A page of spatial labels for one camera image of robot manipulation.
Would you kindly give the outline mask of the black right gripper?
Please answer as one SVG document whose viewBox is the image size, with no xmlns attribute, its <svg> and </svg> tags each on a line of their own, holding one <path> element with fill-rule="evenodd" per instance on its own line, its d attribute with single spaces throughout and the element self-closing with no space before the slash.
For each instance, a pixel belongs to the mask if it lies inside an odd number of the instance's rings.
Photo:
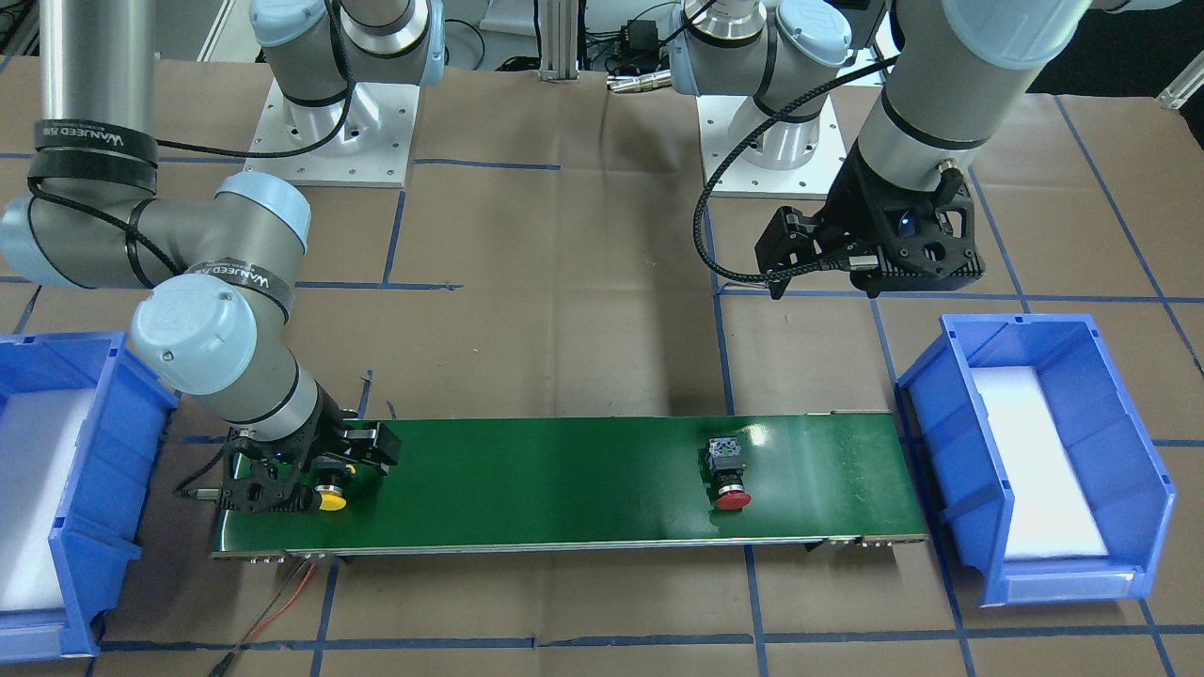
<svg viewBox="0 0 1204 677">
<path fill-rule="evenodd" d="M 388 469 L 399 463 L 401 449 L 403 441 L 380 423 L 362 429 L 349 426 L 340 406 L 319 389 L 315 408 L 296 432 L 271 442 L 255 441 L 249 434 L 229 434 L 222 451 L 232 460 L 248 459 L 249 471 L 236 477 L 231 466 L 224 470 L 218 507 L 250 513 L 317 512 L 317 459 L 340 459 L 386 476 Z"/>
</svg>

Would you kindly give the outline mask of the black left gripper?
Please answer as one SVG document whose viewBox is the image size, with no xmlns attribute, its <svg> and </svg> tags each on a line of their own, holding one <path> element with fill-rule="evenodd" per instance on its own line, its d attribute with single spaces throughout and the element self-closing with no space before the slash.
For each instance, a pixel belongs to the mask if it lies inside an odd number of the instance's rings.
<svg viewBox="0 0 1204 677">
<path fill-rule="evenodd" d="M 955 292 L 975 283 L 985 266 L 966 177 L 954 160 L 943 160 L 937 171 L 933 190 L 905 189 L 851 151 L 818 214 L 777 210 L 755 246 L 759 270 L 843 270 L 868 298 Z"/>
</svg>

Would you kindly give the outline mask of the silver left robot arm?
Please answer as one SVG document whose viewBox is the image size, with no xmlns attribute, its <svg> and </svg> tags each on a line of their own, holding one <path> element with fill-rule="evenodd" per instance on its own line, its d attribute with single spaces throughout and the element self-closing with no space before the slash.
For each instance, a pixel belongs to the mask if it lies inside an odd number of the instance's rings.
<svg viewBox="0 0 1204 677">
<path fill-rule="evenodd" d="M 713 167 L 692 239 L 713 273 L 780 298 L 795 277 L 846 271 L 883 292 L 955 292 L 984 273 L 966 171 L 1041 69 L 1070 42 L 1086 1 L 902 1 L 898 55 L 840 73 L 846 17 L 826 1 L 685 1 L 669 46 L 675 92 L 746 96 L 752 126 Z M 816 214 L 783 207 L 755 245 L 755 273 L 718 265 L 706 247 L 713 190 L 771 133 L 809 130 L 830 92 L 884 72 L 877 104 Z"/>
</svg>

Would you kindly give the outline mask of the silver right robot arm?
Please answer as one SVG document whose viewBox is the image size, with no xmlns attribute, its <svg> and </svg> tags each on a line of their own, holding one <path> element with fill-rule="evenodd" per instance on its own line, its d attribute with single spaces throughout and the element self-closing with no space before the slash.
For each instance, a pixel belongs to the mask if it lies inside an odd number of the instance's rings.
<svg viewBox="0 0 1204 677">
<path fill-rule="evenodd" d="M 365 428 L 288 351 L 312 208 L 271 173 L 229 176 L 206 201 L 157 198 L 150 1 L 41 5 L 42 117 L 26 196 L 2 214 L 2 258 L 42 285 L 148 289 L 132 348 L 230 431 L 220 510 L 342 510 L 358 471 L 403 443 Z"/>
</svg>

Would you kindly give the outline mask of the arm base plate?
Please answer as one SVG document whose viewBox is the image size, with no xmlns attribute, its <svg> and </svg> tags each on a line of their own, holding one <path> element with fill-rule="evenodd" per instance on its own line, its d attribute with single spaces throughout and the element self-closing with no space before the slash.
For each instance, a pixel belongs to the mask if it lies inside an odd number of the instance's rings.
<svg viewBox="0 0 1204 677">
<path fill-rule="evenodd" d="M 315 151 L 244 159 L 244 171 L 271 173 L 297 187 L 405 188 L 419 111 L 417 86 L 358 83 L 348 119 Z M 248 151 L 297 151 L 323 139 L 342 104 L 309 108 L 272 83 Z"/>
<path fill-rule="evenodd" d="M 701 96 L 697 100 L 700 149 L 706 179 L 744 134 L 766 114 L 749 96 Z M 779 120 L 725 171 L 715 198 L 826 198 L 840 170 L 846 146 L 830 100 L 816 118 Z"/>
</svg>

